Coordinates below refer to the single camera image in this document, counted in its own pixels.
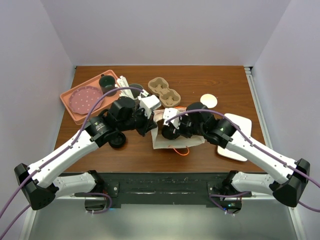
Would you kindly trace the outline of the black plastic cup lid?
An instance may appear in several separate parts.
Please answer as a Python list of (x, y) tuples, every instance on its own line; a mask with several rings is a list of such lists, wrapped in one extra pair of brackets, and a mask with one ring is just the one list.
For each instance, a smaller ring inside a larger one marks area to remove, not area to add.
[(173, 125), (164, 125), (161, 135), (167, 140), (175, 140), (180, 136), (179, 131)]

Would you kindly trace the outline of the cream paper takeout bag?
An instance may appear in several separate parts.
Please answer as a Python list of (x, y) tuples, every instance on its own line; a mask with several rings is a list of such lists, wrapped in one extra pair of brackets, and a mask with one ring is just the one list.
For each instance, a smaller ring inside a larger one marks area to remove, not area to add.
[(205, 143), (205, 139), (203, 136), (194, 135), (191, 138), (185, 138), (183, 136), (179, 136), (176, 139), (169, 140), (162, 136), (162, 123), (163, 123), (163, 114), (165, 110), (155, 110), (154, 111), (154, 121), (157, 123), (157, 128), (152, 129), (151, 138), (152, 138), (152, 147), (154, 150), (156, 149), (173, 149), (176, 153), (178, 153), (177, 149), (185, 149), (190, 147), (195, 147)]

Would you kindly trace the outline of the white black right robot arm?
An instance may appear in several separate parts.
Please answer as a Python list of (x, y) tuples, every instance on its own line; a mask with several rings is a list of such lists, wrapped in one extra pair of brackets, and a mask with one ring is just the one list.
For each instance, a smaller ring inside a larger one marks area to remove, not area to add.
[(222, 185), (227, 196), (233, 197), (238, 192), (264, 193), (285, 206), (296, 207), (309, 182), (310, 163), (274, 151), (245, 135), (227, 116), (215, 118), (216, 114), (196, 102), (168, 123), (174, 126), (176, 134), (186, 138), (202, 136), (210, 144), (234, 152), (265, 171), (262, 175), (231, 171)]

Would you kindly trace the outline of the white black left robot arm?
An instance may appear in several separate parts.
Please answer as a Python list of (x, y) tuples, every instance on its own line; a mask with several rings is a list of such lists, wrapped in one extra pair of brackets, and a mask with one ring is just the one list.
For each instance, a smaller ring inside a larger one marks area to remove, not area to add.
[(87, 154), (106, 143), (114, 148), (121, 146), (124, 131), (136, 130), (141, 136), (157, 125), (154, 111), (161, 106), (155, 96), (143, 97), (139, 104), (129, 97), (121, 96), (109, 109), (92, 117), (66, 143), (43, 159), (15, 167), (14, 172), (21, 190), (33, 210), (48, 206), (62, 196), (88, 193), (99, 196), (106, 190), (105, 181), (95, 170), (78, 175), (61, 177), (67, 168)]

